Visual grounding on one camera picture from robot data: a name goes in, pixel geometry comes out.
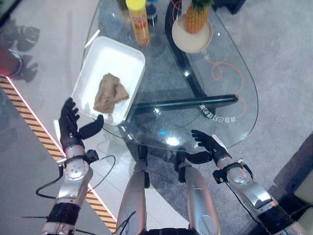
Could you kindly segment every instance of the black table frame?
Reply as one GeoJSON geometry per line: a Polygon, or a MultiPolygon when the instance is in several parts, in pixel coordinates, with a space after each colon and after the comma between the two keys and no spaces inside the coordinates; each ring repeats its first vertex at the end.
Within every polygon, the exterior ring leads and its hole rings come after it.
{"type": "MultiPolygon", "coordinates": [[[[177,4],[177,6],[178,8],[181,8],[181,3],[177,4]]],[[[174,23],[173,12],[176,17],[178,17],[181,12],[178,11],[176,8],[173,10],[173,8],[174,5],[170,1],[166,11],[165,34],[176,57],[176,63],[179,66],[182,75],[185,77],[189,87],[191,88],[195,98],[134,104],[132,105],[128,114],[128,121],[130,121],[135,114],[150,113],[153,112],[155,109],[158,109],[159,111],[176,110],[191,108],[202,104],[206,105],[211,110],[211,112],[215,114],[217,108],[231,105],[238,101],[238,97],[235,94],[218,96],[207,96],[205,94],[197,80],[195,72],[190,65],[186,53],[181,51],[174,43],[172,36],[172,27],[174,23]]]]}

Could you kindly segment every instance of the glass tabletop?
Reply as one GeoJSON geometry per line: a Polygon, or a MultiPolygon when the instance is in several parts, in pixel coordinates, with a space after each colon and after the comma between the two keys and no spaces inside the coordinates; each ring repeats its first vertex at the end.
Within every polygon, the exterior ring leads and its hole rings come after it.
{"type": "Polygon", "coordinates": [[[244,140],[257,119],[257,92],[213,9],[208,17],[213,29],[209,46],[188,54],[172,38],[174,20],[184,11],[181,0],[159,0],[155,7],[157,21],[149,26],[151,39],[145,47],[134,38],[125,1],[100,0],[95,11],[87,42],[95,35],[107,36],[140,50],[146,59],[127,119],[104,128],[128,141],[169,150],[182,147],[190,153],[203,151],[193,140],[192,129],[217,135],[226,147],[244,140]]]}

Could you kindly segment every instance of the gray carpet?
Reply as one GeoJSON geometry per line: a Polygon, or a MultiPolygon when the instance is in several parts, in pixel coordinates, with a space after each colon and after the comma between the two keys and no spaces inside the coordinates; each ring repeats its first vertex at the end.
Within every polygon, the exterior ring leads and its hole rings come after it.
{"type": "MultiPolygon", "coordinates": [[[[313,165],[312,10],[307,0],[255,0],[247,1],[236,15],[226,8],[217,11],[252,74],[259,98],[254,129],[229,153],[244,158],[255,180],[277,199],[293,191],[313,165]]],[[[136,147],[128,147],[136,158],[136,147]]],[[[152,185],[188,219],[186,190],[172,162],[173,153],[149,148],[152,185]]],[[[197,167],[211,190],[223,234],[247,234],[255,223],[229,189],[214,182],[214,163],[197,167]]]]}
{"type": "MultiPolygon", "coordinates": [[[[2,88],[0,88],[0,157],[0,234],[39,234],[45,220],[25,219],[22,216],[49,215],[54,200],[38,197],[35,190],[57,178],[58,166],[2,88]]],[[[44,189],[42,193],[56,195],[60,182],[44,189]]],[[[110,234],[109,229],[88,203],[84,203],[76,225],[78,229],[92,233],[110,234]]]]}

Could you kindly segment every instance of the yellow black striped strip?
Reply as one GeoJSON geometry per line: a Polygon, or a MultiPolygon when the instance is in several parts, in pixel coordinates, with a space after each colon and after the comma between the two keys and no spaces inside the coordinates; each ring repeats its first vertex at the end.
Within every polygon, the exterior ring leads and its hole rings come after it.
{"type": "MultiPolygon", "coordinates": [[[[53,157],[53,159],[57,161],[63,158],[64,157],[63,153],[55,145],[55,143],[52,141],[48,133],[40,125],[37,119],[32,115],[31,111],[24,104],[19,94],[15,91],[14,87],[10,84],[10,82],[6,78],[0,77],[0,87],[2,87],[3,91],[12,101],[13,105],[16,107],[21,116],[24,118],[25,122],[28,124],[30,129],[37,136],[37,138],[43,144],[43,146],[46,148],[49,154],[53,157]]],[[[94,212],[100,217],[100,219],[109,228],[109,230],[112,233],[115,232],[116,220],[105,209],[105,207],[101,204],[101,202],[93,194],[92,191],[89,191],[87,193],[86,201],[90,204],[94,212]]]]}

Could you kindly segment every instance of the towel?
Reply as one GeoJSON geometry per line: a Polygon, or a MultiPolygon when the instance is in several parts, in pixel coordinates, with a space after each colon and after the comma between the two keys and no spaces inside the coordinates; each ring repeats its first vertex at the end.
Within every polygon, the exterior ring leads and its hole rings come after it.
{"type": "Polygon", "coordinates": [[[111,114],[116,103],[128,98],[129,95],[124,86],[119,83],[119,78],[108,73],[100,81],[93,109],[104,114],[111,114]]]}

